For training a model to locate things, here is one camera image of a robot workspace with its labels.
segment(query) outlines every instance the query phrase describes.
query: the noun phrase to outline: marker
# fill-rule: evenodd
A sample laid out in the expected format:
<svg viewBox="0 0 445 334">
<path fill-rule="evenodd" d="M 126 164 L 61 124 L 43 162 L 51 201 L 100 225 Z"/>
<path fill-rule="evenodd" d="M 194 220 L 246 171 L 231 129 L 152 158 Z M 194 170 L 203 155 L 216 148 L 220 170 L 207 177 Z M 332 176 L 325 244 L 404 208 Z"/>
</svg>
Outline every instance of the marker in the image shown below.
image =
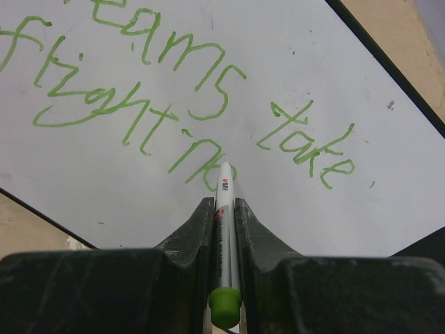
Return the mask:
<svg viewBox="0 0 445 334">
<path fill-rule="evenodd" d="M 227 161 L 220 167 L 215 208 L 216 240 L 213 244 L 216 245 L 216 270 L 209 306 L 212 324 L 228 329 L 239 323 L 242 298 L 236 249 L 232 167 Z"/>
</svg>

